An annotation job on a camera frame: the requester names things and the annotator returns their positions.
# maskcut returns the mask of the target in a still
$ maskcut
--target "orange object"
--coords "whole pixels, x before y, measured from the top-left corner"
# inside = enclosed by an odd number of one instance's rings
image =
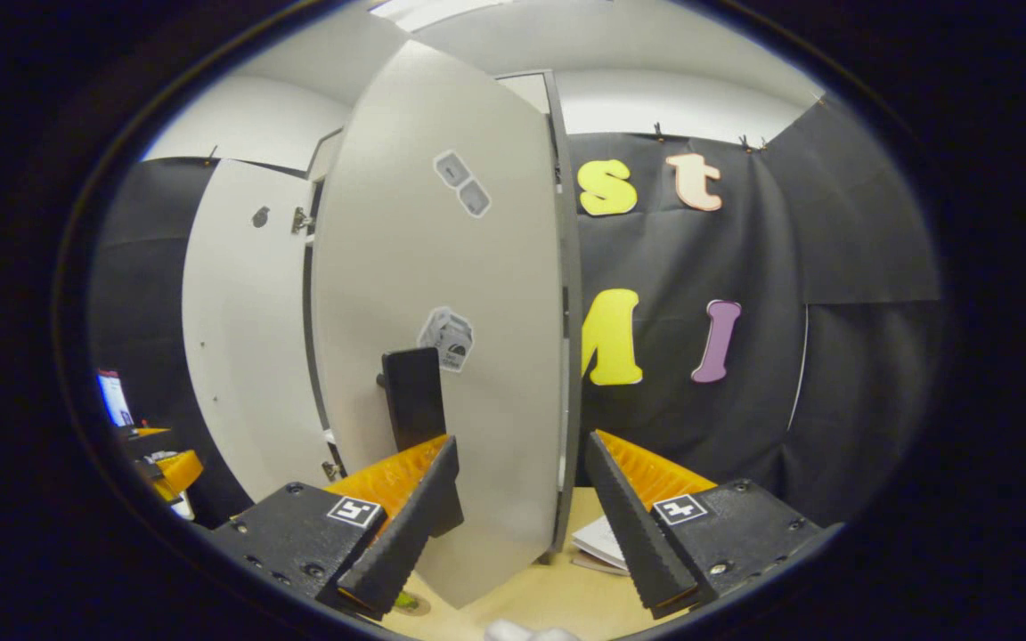
[[[596,430],[595,434],[604,443],[620,471],[624,472],[631,489],[642,500],[644,510],[652,510],[652,504],[673,496],[695,494],[708,490],[716,483],[697,475],[696,472],[668,462],[662,455],[632,445],[623,438]]]
[[[156,463],[164,478],[155,480],[153,487],[156,488],[160,497],[168,503],[175,500],[180,492],[187,490],[193,482],[196,482],[200,472],[204,471],[204,466],[196,457],[196,451],[188,449],[176,455],[168,455],[167,458],[160,458]]]
[[[383,458],[374,466],[359,470],[341,482],[331,483],[324,489],[331,494],[380,504],[387,512],[387,520],[383,521],[378,534],[374,534],[378,538],[390,521],[394,520],[395,515],[406,506],[410,494],[415,492],[416,487],[419,487],[419,482],[430,469],[435,455],[438,455],[445,445],[445,439],[446,435],[440,435],[430,441],[419,443],[389,458]]]

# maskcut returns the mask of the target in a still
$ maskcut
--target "monitor screen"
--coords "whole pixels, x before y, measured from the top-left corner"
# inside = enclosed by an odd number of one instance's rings
[[[121,378],[117,372],[110,369],[97,370],[97,383],[102,385],[102,396],[105,398],[106,409],[110,410],[110,419],[114,426],[133,425],[133,415],[129,413],[129,405],[125,402],[125,393],[121,390]]]

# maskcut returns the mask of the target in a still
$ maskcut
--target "table surface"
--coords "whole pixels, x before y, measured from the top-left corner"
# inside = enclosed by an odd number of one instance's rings
[[[500,617],[535,631],[563,628],[582,641],[604,641],[652,628],[657,622],[640,604],[631,576],[614,575],[570,562],[578,553],[573,532],[603,513],[593,488],[575,488],[564,548],[551,564],[531,564],[461,609],[445,604],[411,573],[404,590],[429,601],[430,611],[420,616],[390,612],[383,617],[382,625],[408,637],[431,641],[482,641],[485,626]],[[664,624],[685,611],[658,623]]]

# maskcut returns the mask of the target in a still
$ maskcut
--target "open door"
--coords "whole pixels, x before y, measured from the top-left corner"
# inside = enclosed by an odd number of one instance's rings
[[[347,470],[395,452],[382,355],[440,349],[465,523],[417,571],[451,604],[550,548],[566,437],[557,177],[546,115],[407,42],[353,110],[314,237],[314,345]]]
[[[332,463],[307,361],[306,179],[220,161],[192,223],[182,324],[208,434],[252,500],[286,482],[330,483]]]

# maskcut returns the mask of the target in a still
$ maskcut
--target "paper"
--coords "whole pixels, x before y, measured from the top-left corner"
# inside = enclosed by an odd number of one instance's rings
[[[573,532],[573,543],[597,559],[614,564],[620,569],[628,569],[628,565],[624,563],[624,552],[620,551],[616,535],[611,534],[611,527],[607,524],[607,516],[601,516],[593,523],[588,523],[587,526]]]
[[[447,307],[432,310],[422,332],[419,347],[438,349],[438,366],[447,372],[461,372],[473,348],[473,325]]]
[[[582,568],[599,570],[607,573],[615,573],[615,575],[620,575],[620,576],[628,576],[628,570],[616,567],[616,565],[607,563],[607,561],[599,560],[597,559],[597,557],[594,557],[590,555],[590,553],[587,553],[583,550],[579,551],[578,553],[576,553],[576,555],[573,556],[573,564],[581,565]]]

